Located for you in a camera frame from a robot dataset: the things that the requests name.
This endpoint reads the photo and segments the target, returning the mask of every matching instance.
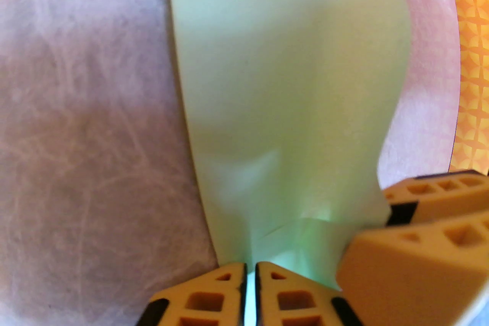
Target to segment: geometric pattern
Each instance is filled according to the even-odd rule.
[[[450,170],[489,170],[489,0],[455,0],[460,103]]]

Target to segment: pale green sheet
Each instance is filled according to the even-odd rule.
[[[377,159],[408,62],[405,0],[172,0],[199,189],[218,260],[335,284],[383,225]]]

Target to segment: green paper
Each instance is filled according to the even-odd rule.
[[[384,224],[377,159],[410,46],[405,0],[172,0],[194,165],[220,264],[334,285]]]

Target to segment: orange patterned surface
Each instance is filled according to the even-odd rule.
[[[489,169],[489,0],[455,0],[460,28],[459,116],[450,170]]]

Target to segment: black rubber strip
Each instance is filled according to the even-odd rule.
[[[245,306],[246,306],[246,285],[248,283],[248,266],[246,263],[243,265],[243,279],[241,280],[240,285],[240,294],[241,294],[241,305],[240,305],[240,326],[244,326],[245,324]]]
[[[387,221],[386,226],[392,225],[405,225],[411,222],[411,219],[414,216],[414,212],[416,212],[416,208],[418,207],[418,201],[413,202],[404,202],[402,204],[393,204],[391,205],[391,216],[389,217],[389,221]]]
[[[455,171],[455,172],[442,172],[441,174],[421,175],[421,176],[417,176],[414,179],[442,178],[444,176],[452,176],[452,175],[459,175],[459,174],[484,175],[476,170],[471,169],[471,170],[463,170],[463,171]]]
[[[356,316],[355,312],[344,298],[332,298],[331,304],[335,308],[343,326],[363,326],[358,316]]]
[[[255,266],[255,301],[256,301],[256,326],[263,326],[262,319],[262,281],[260,279],[260,268]]]
[[[166,298],[149,303],[136,326],[158,326],[169,304]]]

